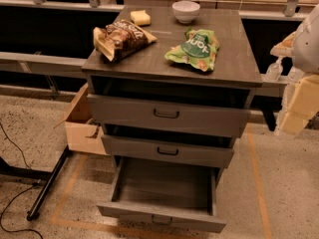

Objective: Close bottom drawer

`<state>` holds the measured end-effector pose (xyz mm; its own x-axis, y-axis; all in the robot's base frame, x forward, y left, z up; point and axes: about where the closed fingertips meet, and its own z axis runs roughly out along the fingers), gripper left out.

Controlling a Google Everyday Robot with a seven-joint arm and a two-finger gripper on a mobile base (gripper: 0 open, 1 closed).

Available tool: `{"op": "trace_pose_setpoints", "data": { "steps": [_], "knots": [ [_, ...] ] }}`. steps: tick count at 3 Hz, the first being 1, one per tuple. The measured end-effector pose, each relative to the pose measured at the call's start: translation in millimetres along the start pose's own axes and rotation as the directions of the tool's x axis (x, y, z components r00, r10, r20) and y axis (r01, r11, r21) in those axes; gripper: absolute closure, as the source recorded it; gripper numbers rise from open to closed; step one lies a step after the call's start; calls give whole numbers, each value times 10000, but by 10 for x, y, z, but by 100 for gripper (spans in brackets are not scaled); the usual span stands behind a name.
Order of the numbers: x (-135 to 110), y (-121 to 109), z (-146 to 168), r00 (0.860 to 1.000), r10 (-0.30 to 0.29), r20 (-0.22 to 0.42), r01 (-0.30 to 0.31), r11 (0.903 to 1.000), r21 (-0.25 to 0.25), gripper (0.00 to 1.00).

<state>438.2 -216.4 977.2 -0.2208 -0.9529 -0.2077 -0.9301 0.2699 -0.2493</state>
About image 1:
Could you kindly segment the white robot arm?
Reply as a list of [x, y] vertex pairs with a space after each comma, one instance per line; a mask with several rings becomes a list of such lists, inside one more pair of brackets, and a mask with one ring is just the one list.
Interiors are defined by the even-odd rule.
[[291, 58], [277, 135], [298, 135], [319, 112], [319, 5], [270, 54]]

